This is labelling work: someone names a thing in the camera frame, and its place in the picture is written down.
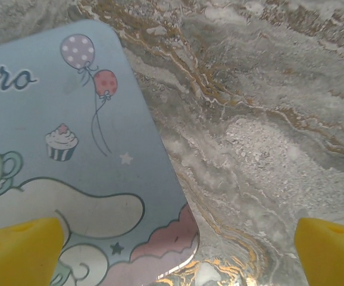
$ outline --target gray marble countertop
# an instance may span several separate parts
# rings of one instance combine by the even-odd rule
[[[194,260],[154,285],[307,285],[298,219],[344,224],[344,0],[14,0],[7,11],[0,43],[80,18],[118,33],[201,231]]]

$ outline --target pink polka dot balloon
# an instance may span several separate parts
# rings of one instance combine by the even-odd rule
[[[71,35],[61,43],[61,55],[64,61],[75,69],[89,67],[94,60],[93,42],[85,35]]]
[[[118,89],[117,77],[111,70],[100,70],[94,75],[95,91],[99,97],[113,96]]]

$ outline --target cupcake wrapper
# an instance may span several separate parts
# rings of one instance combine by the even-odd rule
[[[48,156],[56,161],[67,161],[74,153],[75,147],[67,150],[59,150],[48,146]]]

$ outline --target white star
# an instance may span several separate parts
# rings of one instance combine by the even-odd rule
[[[122,164],[131,164],[131,161],[133,159],[133,157],[130,157],[129,153],[126,152],[125,155],[120,155],[121,159],[122,159]]]

